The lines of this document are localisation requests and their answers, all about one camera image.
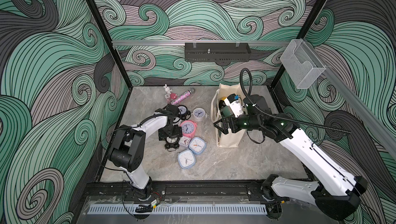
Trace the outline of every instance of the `aluminum rail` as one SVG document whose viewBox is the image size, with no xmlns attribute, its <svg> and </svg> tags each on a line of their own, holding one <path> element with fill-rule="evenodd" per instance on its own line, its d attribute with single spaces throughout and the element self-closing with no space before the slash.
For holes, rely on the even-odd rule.
<svg viewBox="0 0 396 224">
<path fill-rule="evenodd" d="M 159 39 L 140 39 L 140 40 L 112 40 L 113 46 L 184 46 L 185 43 L 248 43 L 252 46 L 265 47 L 286 47 L 290 41 L 278 40 L 159 40 Z"/>
</svg>

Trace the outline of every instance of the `white alarm clock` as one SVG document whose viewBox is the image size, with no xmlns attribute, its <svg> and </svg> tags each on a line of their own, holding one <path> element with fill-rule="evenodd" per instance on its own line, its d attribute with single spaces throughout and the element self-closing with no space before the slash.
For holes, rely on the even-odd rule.
<svg viewBox="0 0 396 224">
<path fill-rule="evenodd" d="M 195 164 L 195 156 L 189 149 L 179 153 L 177 160 L 179 161 L 179 165 L 182 169 L 188 169 Z"/>
<path fill-rule="evenodd" d="M 196 154 L 200 155 L 206 148 L 206 142 L 199 137 L 194 137 L 191 139 L 189 144 L 189 149 Z"/>
<path fill-rule="evenodd" d="M 192 111 L 192 115 L 194 116 L 194 120 L 201 122 L 206 117 L 206 112 L 202 108 L 195 108 Z"/>
<path fill-rule="evenodd" d="M 185 137 L 182 136 L 179 140 L 179 145 L 182 148 L 188 148 L 189 147 L 189 143 L 190 143 L 191 138 L 190 137 Z"/>
</svg>

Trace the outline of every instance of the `marble floor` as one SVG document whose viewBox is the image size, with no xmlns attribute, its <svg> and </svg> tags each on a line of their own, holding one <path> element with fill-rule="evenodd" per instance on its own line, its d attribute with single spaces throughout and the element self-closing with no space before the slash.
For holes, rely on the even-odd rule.
<svg viewBox="0 0 396 224">
<path fill-rule="evenodd" d="M 188 88 L 190 87 L 171 87 L 178 95 Z M 196 92 L 180 104 L 191 111 L 201 107 L 210 113 L 211 101 L 218 87 L 193 88 Z M 163 108 L 166 105 L 164 94 L 163 87 L 134 87 L 121 124 L 134 125 L 152 115 L 156 109 Z M 266 86 L 253 86 L 252 94 L 264 96 L 272 112 L 277 113 Z M 250 135 L 255 140 L 261 136 L 258 131 L 252 131 Z M 198 123 L 195 136 L 201 137 L 207 147 L 201 155 L 195 156 L 195 165 L 187 170 L 181 169 L 177 162 L 177 155 L 183 149 L 168 152 L 164 148 L 165 142 L 158 140 L 158 132 L 146 138 L 142 164 L 152 180 L 265 179 L 272 173 L 286 178 L 307 178 L 299 159 L 268 137 L 262 144 L 255 144 L 245 133 L 239 147 L 217 147 L 215 127 L 210 117 Z M 116 169 L 110 161 L 107 161 L 106 166 Z M 101 182 L 120 182 L 122 179 L 127 180 L 124 173 L 105 169 Z"/>
</svg>

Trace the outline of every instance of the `black alarm clock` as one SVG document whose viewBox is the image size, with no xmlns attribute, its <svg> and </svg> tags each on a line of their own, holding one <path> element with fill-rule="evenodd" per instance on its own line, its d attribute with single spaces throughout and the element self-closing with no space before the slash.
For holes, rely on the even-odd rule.
<svg viewBox="0 0 396 224">
<path fill-rule="evenodd" d="M 189 120 L 191 117 L 191 112 L 187 109 L 184 105 L 178 105 L 177 108 L 179 109 L 179 114 L 177 118 L 173 121 L 173 123 L 178 123 L 180 120 Z"/>
<path fill-rule="evenodd" d="M 176 137 L 176 138 L 167 137 L 165 139 L 165 149 L 169 151 L 170 148 L 173 148 L 174 151 L 176 151 L 176 149 L 178 149 L 180 146 L 179 140 L 180 137 Z"/>
</svg>

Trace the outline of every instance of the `rabbit figurine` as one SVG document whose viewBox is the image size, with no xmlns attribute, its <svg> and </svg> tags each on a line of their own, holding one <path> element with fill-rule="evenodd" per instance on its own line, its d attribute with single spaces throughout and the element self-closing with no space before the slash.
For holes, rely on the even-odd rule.
<svg viewBox="0 0 396 224">
<path fill-rule="evenodd" d="M 169 88 L 166 84 L 164 86 L 166 93 L 171 94 L 172 89 Z"/>
</svg>

